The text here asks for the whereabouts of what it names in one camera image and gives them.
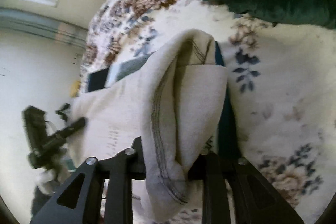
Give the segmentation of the beige small garment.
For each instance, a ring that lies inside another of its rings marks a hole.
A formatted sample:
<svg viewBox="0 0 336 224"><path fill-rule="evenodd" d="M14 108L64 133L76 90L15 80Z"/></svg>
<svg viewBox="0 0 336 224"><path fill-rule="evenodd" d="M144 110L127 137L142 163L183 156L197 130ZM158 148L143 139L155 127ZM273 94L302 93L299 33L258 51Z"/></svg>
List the beige small garment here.
<svg viewBox="0 0 336 224"><path fill-rule="evenodd" d="M140 137L146 180L136 195L145 217L165 222L200 207L201 185L187 173L217 130L227 79L211 35L192 29L175 36L139 70L74 100L71 118L87 120L68 139L74 165L115 156Z"/></svg>

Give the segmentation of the floral fleece blanket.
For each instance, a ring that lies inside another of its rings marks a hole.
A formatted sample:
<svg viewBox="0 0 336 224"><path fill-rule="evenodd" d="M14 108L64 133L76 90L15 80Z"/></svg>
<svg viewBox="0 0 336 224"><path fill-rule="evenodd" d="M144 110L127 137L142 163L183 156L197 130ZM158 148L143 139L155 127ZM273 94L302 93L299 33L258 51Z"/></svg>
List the floral fleece blanket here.
<svg viewBox="0 0 336 224"><path fill-rule="evenodd" d="M88 27L81 91L90 73L191 28L219 42L243 155L315 223L335 194L335 31L235 19L200 0L106 0Z"/></svg>

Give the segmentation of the green curtain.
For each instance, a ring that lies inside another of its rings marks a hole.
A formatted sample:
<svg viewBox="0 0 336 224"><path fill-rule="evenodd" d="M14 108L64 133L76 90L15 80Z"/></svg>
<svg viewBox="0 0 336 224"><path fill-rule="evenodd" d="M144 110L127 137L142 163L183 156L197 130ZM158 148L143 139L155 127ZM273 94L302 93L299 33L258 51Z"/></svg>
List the green curtain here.
<svg viewBox="0 0 336 224"><path fill-rule="evenodd" d="M1 29L9 29L84 48L87 29L31 12L1 8Z"/></svg>

